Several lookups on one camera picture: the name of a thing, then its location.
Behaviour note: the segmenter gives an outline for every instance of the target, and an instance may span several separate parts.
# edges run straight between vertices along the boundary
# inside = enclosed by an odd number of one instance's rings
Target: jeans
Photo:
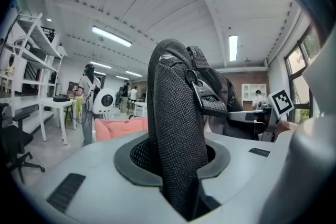
[[[95,115],[93,112],[87,112],[85,104],[82,105],[82,130],[84,136],[83,146],[92,144],[92,119],[99,119],[100,115]]]

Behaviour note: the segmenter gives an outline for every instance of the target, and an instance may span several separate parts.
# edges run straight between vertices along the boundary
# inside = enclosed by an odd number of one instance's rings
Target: ceiling light
[[[136,74],[136,73],[133,73],[133,72],[130,72],[130,71],[126,71],[126,73],[137,76],[137,77],[142,77],[142,75],[139,75],[139,74]]]
[[[105,73],[101,73],[101,72],[97,72],[97,71],[95,71],[94,73],[95,73],[95,74],[98,74],[98,75],[103,75],[103,76],[106,76],[106,74],[105,74]]]
[[[237,59],[237,48],[238,48],[238,36],[229,36],[230,44],[230,61],[235,61]]]
[[[118,42],[120,43],[121,45],[124,45],[126,47],[131,47],[132,46],[132,43],[130,43],[129,41],[121,38],[121,37],[118,37],[112,33],[109,33],[103,29],[100,29],[98,28],[97,26],[93,26],[92,27],[92,32],[95,33],[95,34],[98,34],[100,36],[103,36],[103,37],[106,37],[106,38],[109,38],[115,42]]]
[[[109,67],[109,66],[106,66],[106,65],[102,65],[101,63],[97,63],[97,62],[90,62],[91,64],[93,64],[93,65],[96,65],[96,66],[100,66],[100,67],[104,67],[104,68],[108,68],[108,69],[111,69],[111,67]]]
[[[116,76],[117,78],[119,78],[119,79],[126,79],[126,80],[130,80],[130,79],[128,79],[128,78],[124,78],[124,77],[120,77],[120,76]]]

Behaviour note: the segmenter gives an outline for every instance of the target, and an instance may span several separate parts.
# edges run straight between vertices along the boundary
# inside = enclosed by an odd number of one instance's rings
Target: pink sofa
[[[125,134],[148,130],[147,118],[135,118],[126,121],[96,119],[94,122],[97,142]]]

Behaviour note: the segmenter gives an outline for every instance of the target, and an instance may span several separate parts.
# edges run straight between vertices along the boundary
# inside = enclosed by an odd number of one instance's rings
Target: white table
[[[147,110],[147,103],[145,102],[135,102],[134,113],[136,114],[136,109],[141,106],[142,107],[142,116],[145,117],[145,110]]]
[[[62,140],[65,145],[68,144],[67,134],[65,131],[65,115],[64,115],[64,108],[72,105],[72,112],[75,113],[76,111],[76,101],[77,100],[70,100],[66,102],[54,102],[53,98],[44,98],[39,100],[39,114],[40,114],[40,121],[41,121],[41,131],[43,140],[47,141],[46,131],[44,128],[44,120],[43,120],[43,107],[49,106],[55,109],[54,115],[57,119],[57,126],[59,127],[59,121],[61,121],[61,130],[62,130]],[[73,119],[72,123],[74,124],[73,129],[77,129],[76,121]]]

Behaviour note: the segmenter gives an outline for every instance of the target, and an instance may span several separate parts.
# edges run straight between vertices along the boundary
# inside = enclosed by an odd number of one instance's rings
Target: brick wall
[[[269,82],[267,72],[238,72],[238,73],[224,73],[236,90],[236,97],[241,102],[242,100],[242,84],[266,84],[267,95],[269,92]],[[252,102],[244,101],[244,110],[253,110]]]

